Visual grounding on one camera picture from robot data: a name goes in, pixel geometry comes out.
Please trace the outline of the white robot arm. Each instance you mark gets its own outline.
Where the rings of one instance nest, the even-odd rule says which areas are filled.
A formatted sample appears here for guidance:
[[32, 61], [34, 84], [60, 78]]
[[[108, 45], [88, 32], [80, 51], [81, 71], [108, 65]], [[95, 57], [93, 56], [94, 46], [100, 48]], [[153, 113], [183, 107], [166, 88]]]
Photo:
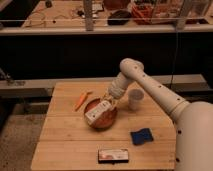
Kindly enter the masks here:
[[169, 116], [176, 128], [174, 171], [213, 171], [213, 104], [190, 103], [144, 72], [140, 61], [125, 58], [105, 97], [120, 99], [136, 82]]

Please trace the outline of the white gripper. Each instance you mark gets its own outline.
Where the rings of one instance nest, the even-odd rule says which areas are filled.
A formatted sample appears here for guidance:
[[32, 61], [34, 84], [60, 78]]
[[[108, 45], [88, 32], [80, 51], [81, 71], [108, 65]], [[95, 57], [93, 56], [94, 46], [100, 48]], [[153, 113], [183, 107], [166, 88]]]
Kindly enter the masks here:
[[113, 99], [112, 100], [112, 108], [115, 108], [117, 106], [118, 99], [120, 99], [120, 98], [121, 98], [120, 89], [116, 88], [116, 87], [109, 87], [107, 89], [105, 96], [102, 97], [102, 101], [109, 101], [109, 99]]

